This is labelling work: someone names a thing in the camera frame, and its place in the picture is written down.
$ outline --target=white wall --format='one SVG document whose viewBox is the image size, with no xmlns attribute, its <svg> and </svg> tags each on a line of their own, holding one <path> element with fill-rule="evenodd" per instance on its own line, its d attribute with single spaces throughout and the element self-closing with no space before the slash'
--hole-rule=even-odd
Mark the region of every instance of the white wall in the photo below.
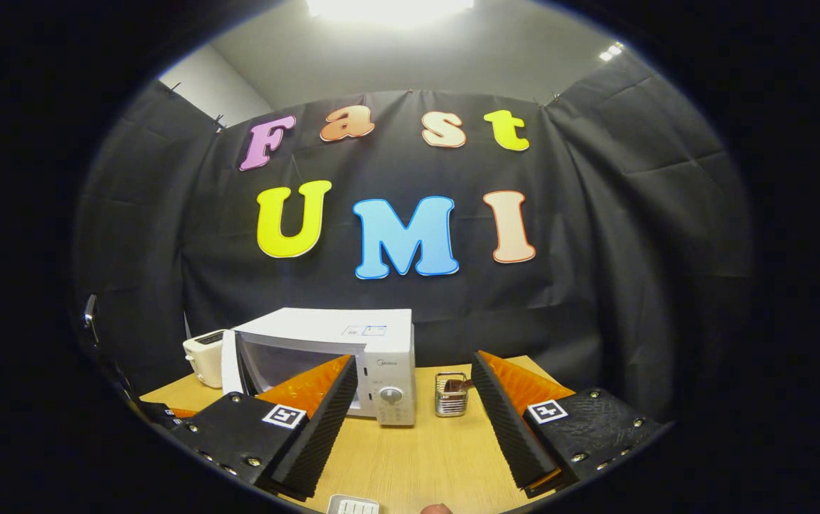
<svg viewBox="0 0 820 514">
<path fill-rule="evenodd" d="M 169 88 L 181 82 L 175 92 L 211 118 L 223 114 L 220 123 L 224 126 L 234 126 L 273 111 L 211 45 L 204 45 L 181 59 L 165 71 L 159 81 Z"/>
</svg>

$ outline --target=ceiling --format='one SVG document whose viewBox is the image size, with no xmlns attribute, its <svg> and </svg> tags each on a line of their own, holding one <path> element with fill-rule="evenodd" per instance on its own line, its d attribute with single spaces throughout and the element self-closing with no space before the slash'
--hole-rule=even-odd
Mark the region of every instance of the ceiling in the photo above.
<svg viewBox="0 0 820 514">
<path fill-rule="evenodd" d="M 546 104 L 603 64 L 612 36 L 530 0 L 475 0 L 414 29 L 312 17 L 289 0 L 213 40 L 273 109 L 357 92 L 477 92 Z"/>
</svg>

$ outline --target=metal utensil holder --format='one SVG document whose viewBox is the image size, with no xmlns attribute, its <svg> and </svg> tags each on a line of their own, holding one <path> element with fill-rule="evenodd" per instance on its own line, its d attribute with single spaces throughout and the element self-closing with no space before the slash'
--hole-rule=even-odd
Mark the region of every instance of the metal utensil holder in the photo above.
<svg viewBox="0 0 820 514">
<path fill-rule="evenodd" d="M 466 381 L 466 374 L 459 371 L 445 371 L 435 374 L 435 415 L 440 418 L 463 416 L 466 412 L 468 390 L 445 392 L 448 377 L 460 377 L 461 383 Z"/>
</svg>

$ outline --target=white microwave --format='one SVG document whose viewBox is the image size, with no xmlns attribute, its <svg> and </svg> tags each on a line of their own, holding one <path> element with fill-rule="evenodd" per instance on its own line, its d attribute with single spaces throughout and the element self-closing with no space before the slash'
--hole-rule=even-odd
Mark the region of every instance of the white microwave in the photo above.
<svg viewBox="0 0 820 514">
<path fill-rule="evenodd" d="M 355 356 L 350 415 L 416 422 L 412 311 L 283 308 L 224 331 L 223 394 L 257 394 L 338 356 Z"/>
</svg>

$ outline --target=table surface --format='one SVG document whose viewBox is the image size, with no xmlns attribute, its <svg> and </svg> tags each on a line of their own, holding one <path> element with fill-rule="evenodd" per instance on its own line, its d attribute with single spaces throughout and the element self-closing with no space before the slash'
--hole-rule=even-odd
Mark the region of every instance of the table surface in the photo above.
<svg viewBox="0 0 820 514">
<path fill-rule="evenodd" d="M 508 359 L 549 378 L 528 357 Z M 490 514 L 540 500 L 528 500 L 515 487 L 511 470 L 492 432 L 476 388 L 471 388 L 466 413 L 455 418 L 435 415 L 435 374 L 462 371 L 470 365 L 416 368 L 416 424 L 382 427 L 374 419 L 347 416 L 318 481 L 315 497 L 300 502 L 325 512 L 335 494 L 368 498 L 381 514 L 418 514 L 426 505 L 443 503 L 455 514 Z M 168 407 L 201 410 L 223 396 L 191 374 L 141 397 Z"/>
</svg>

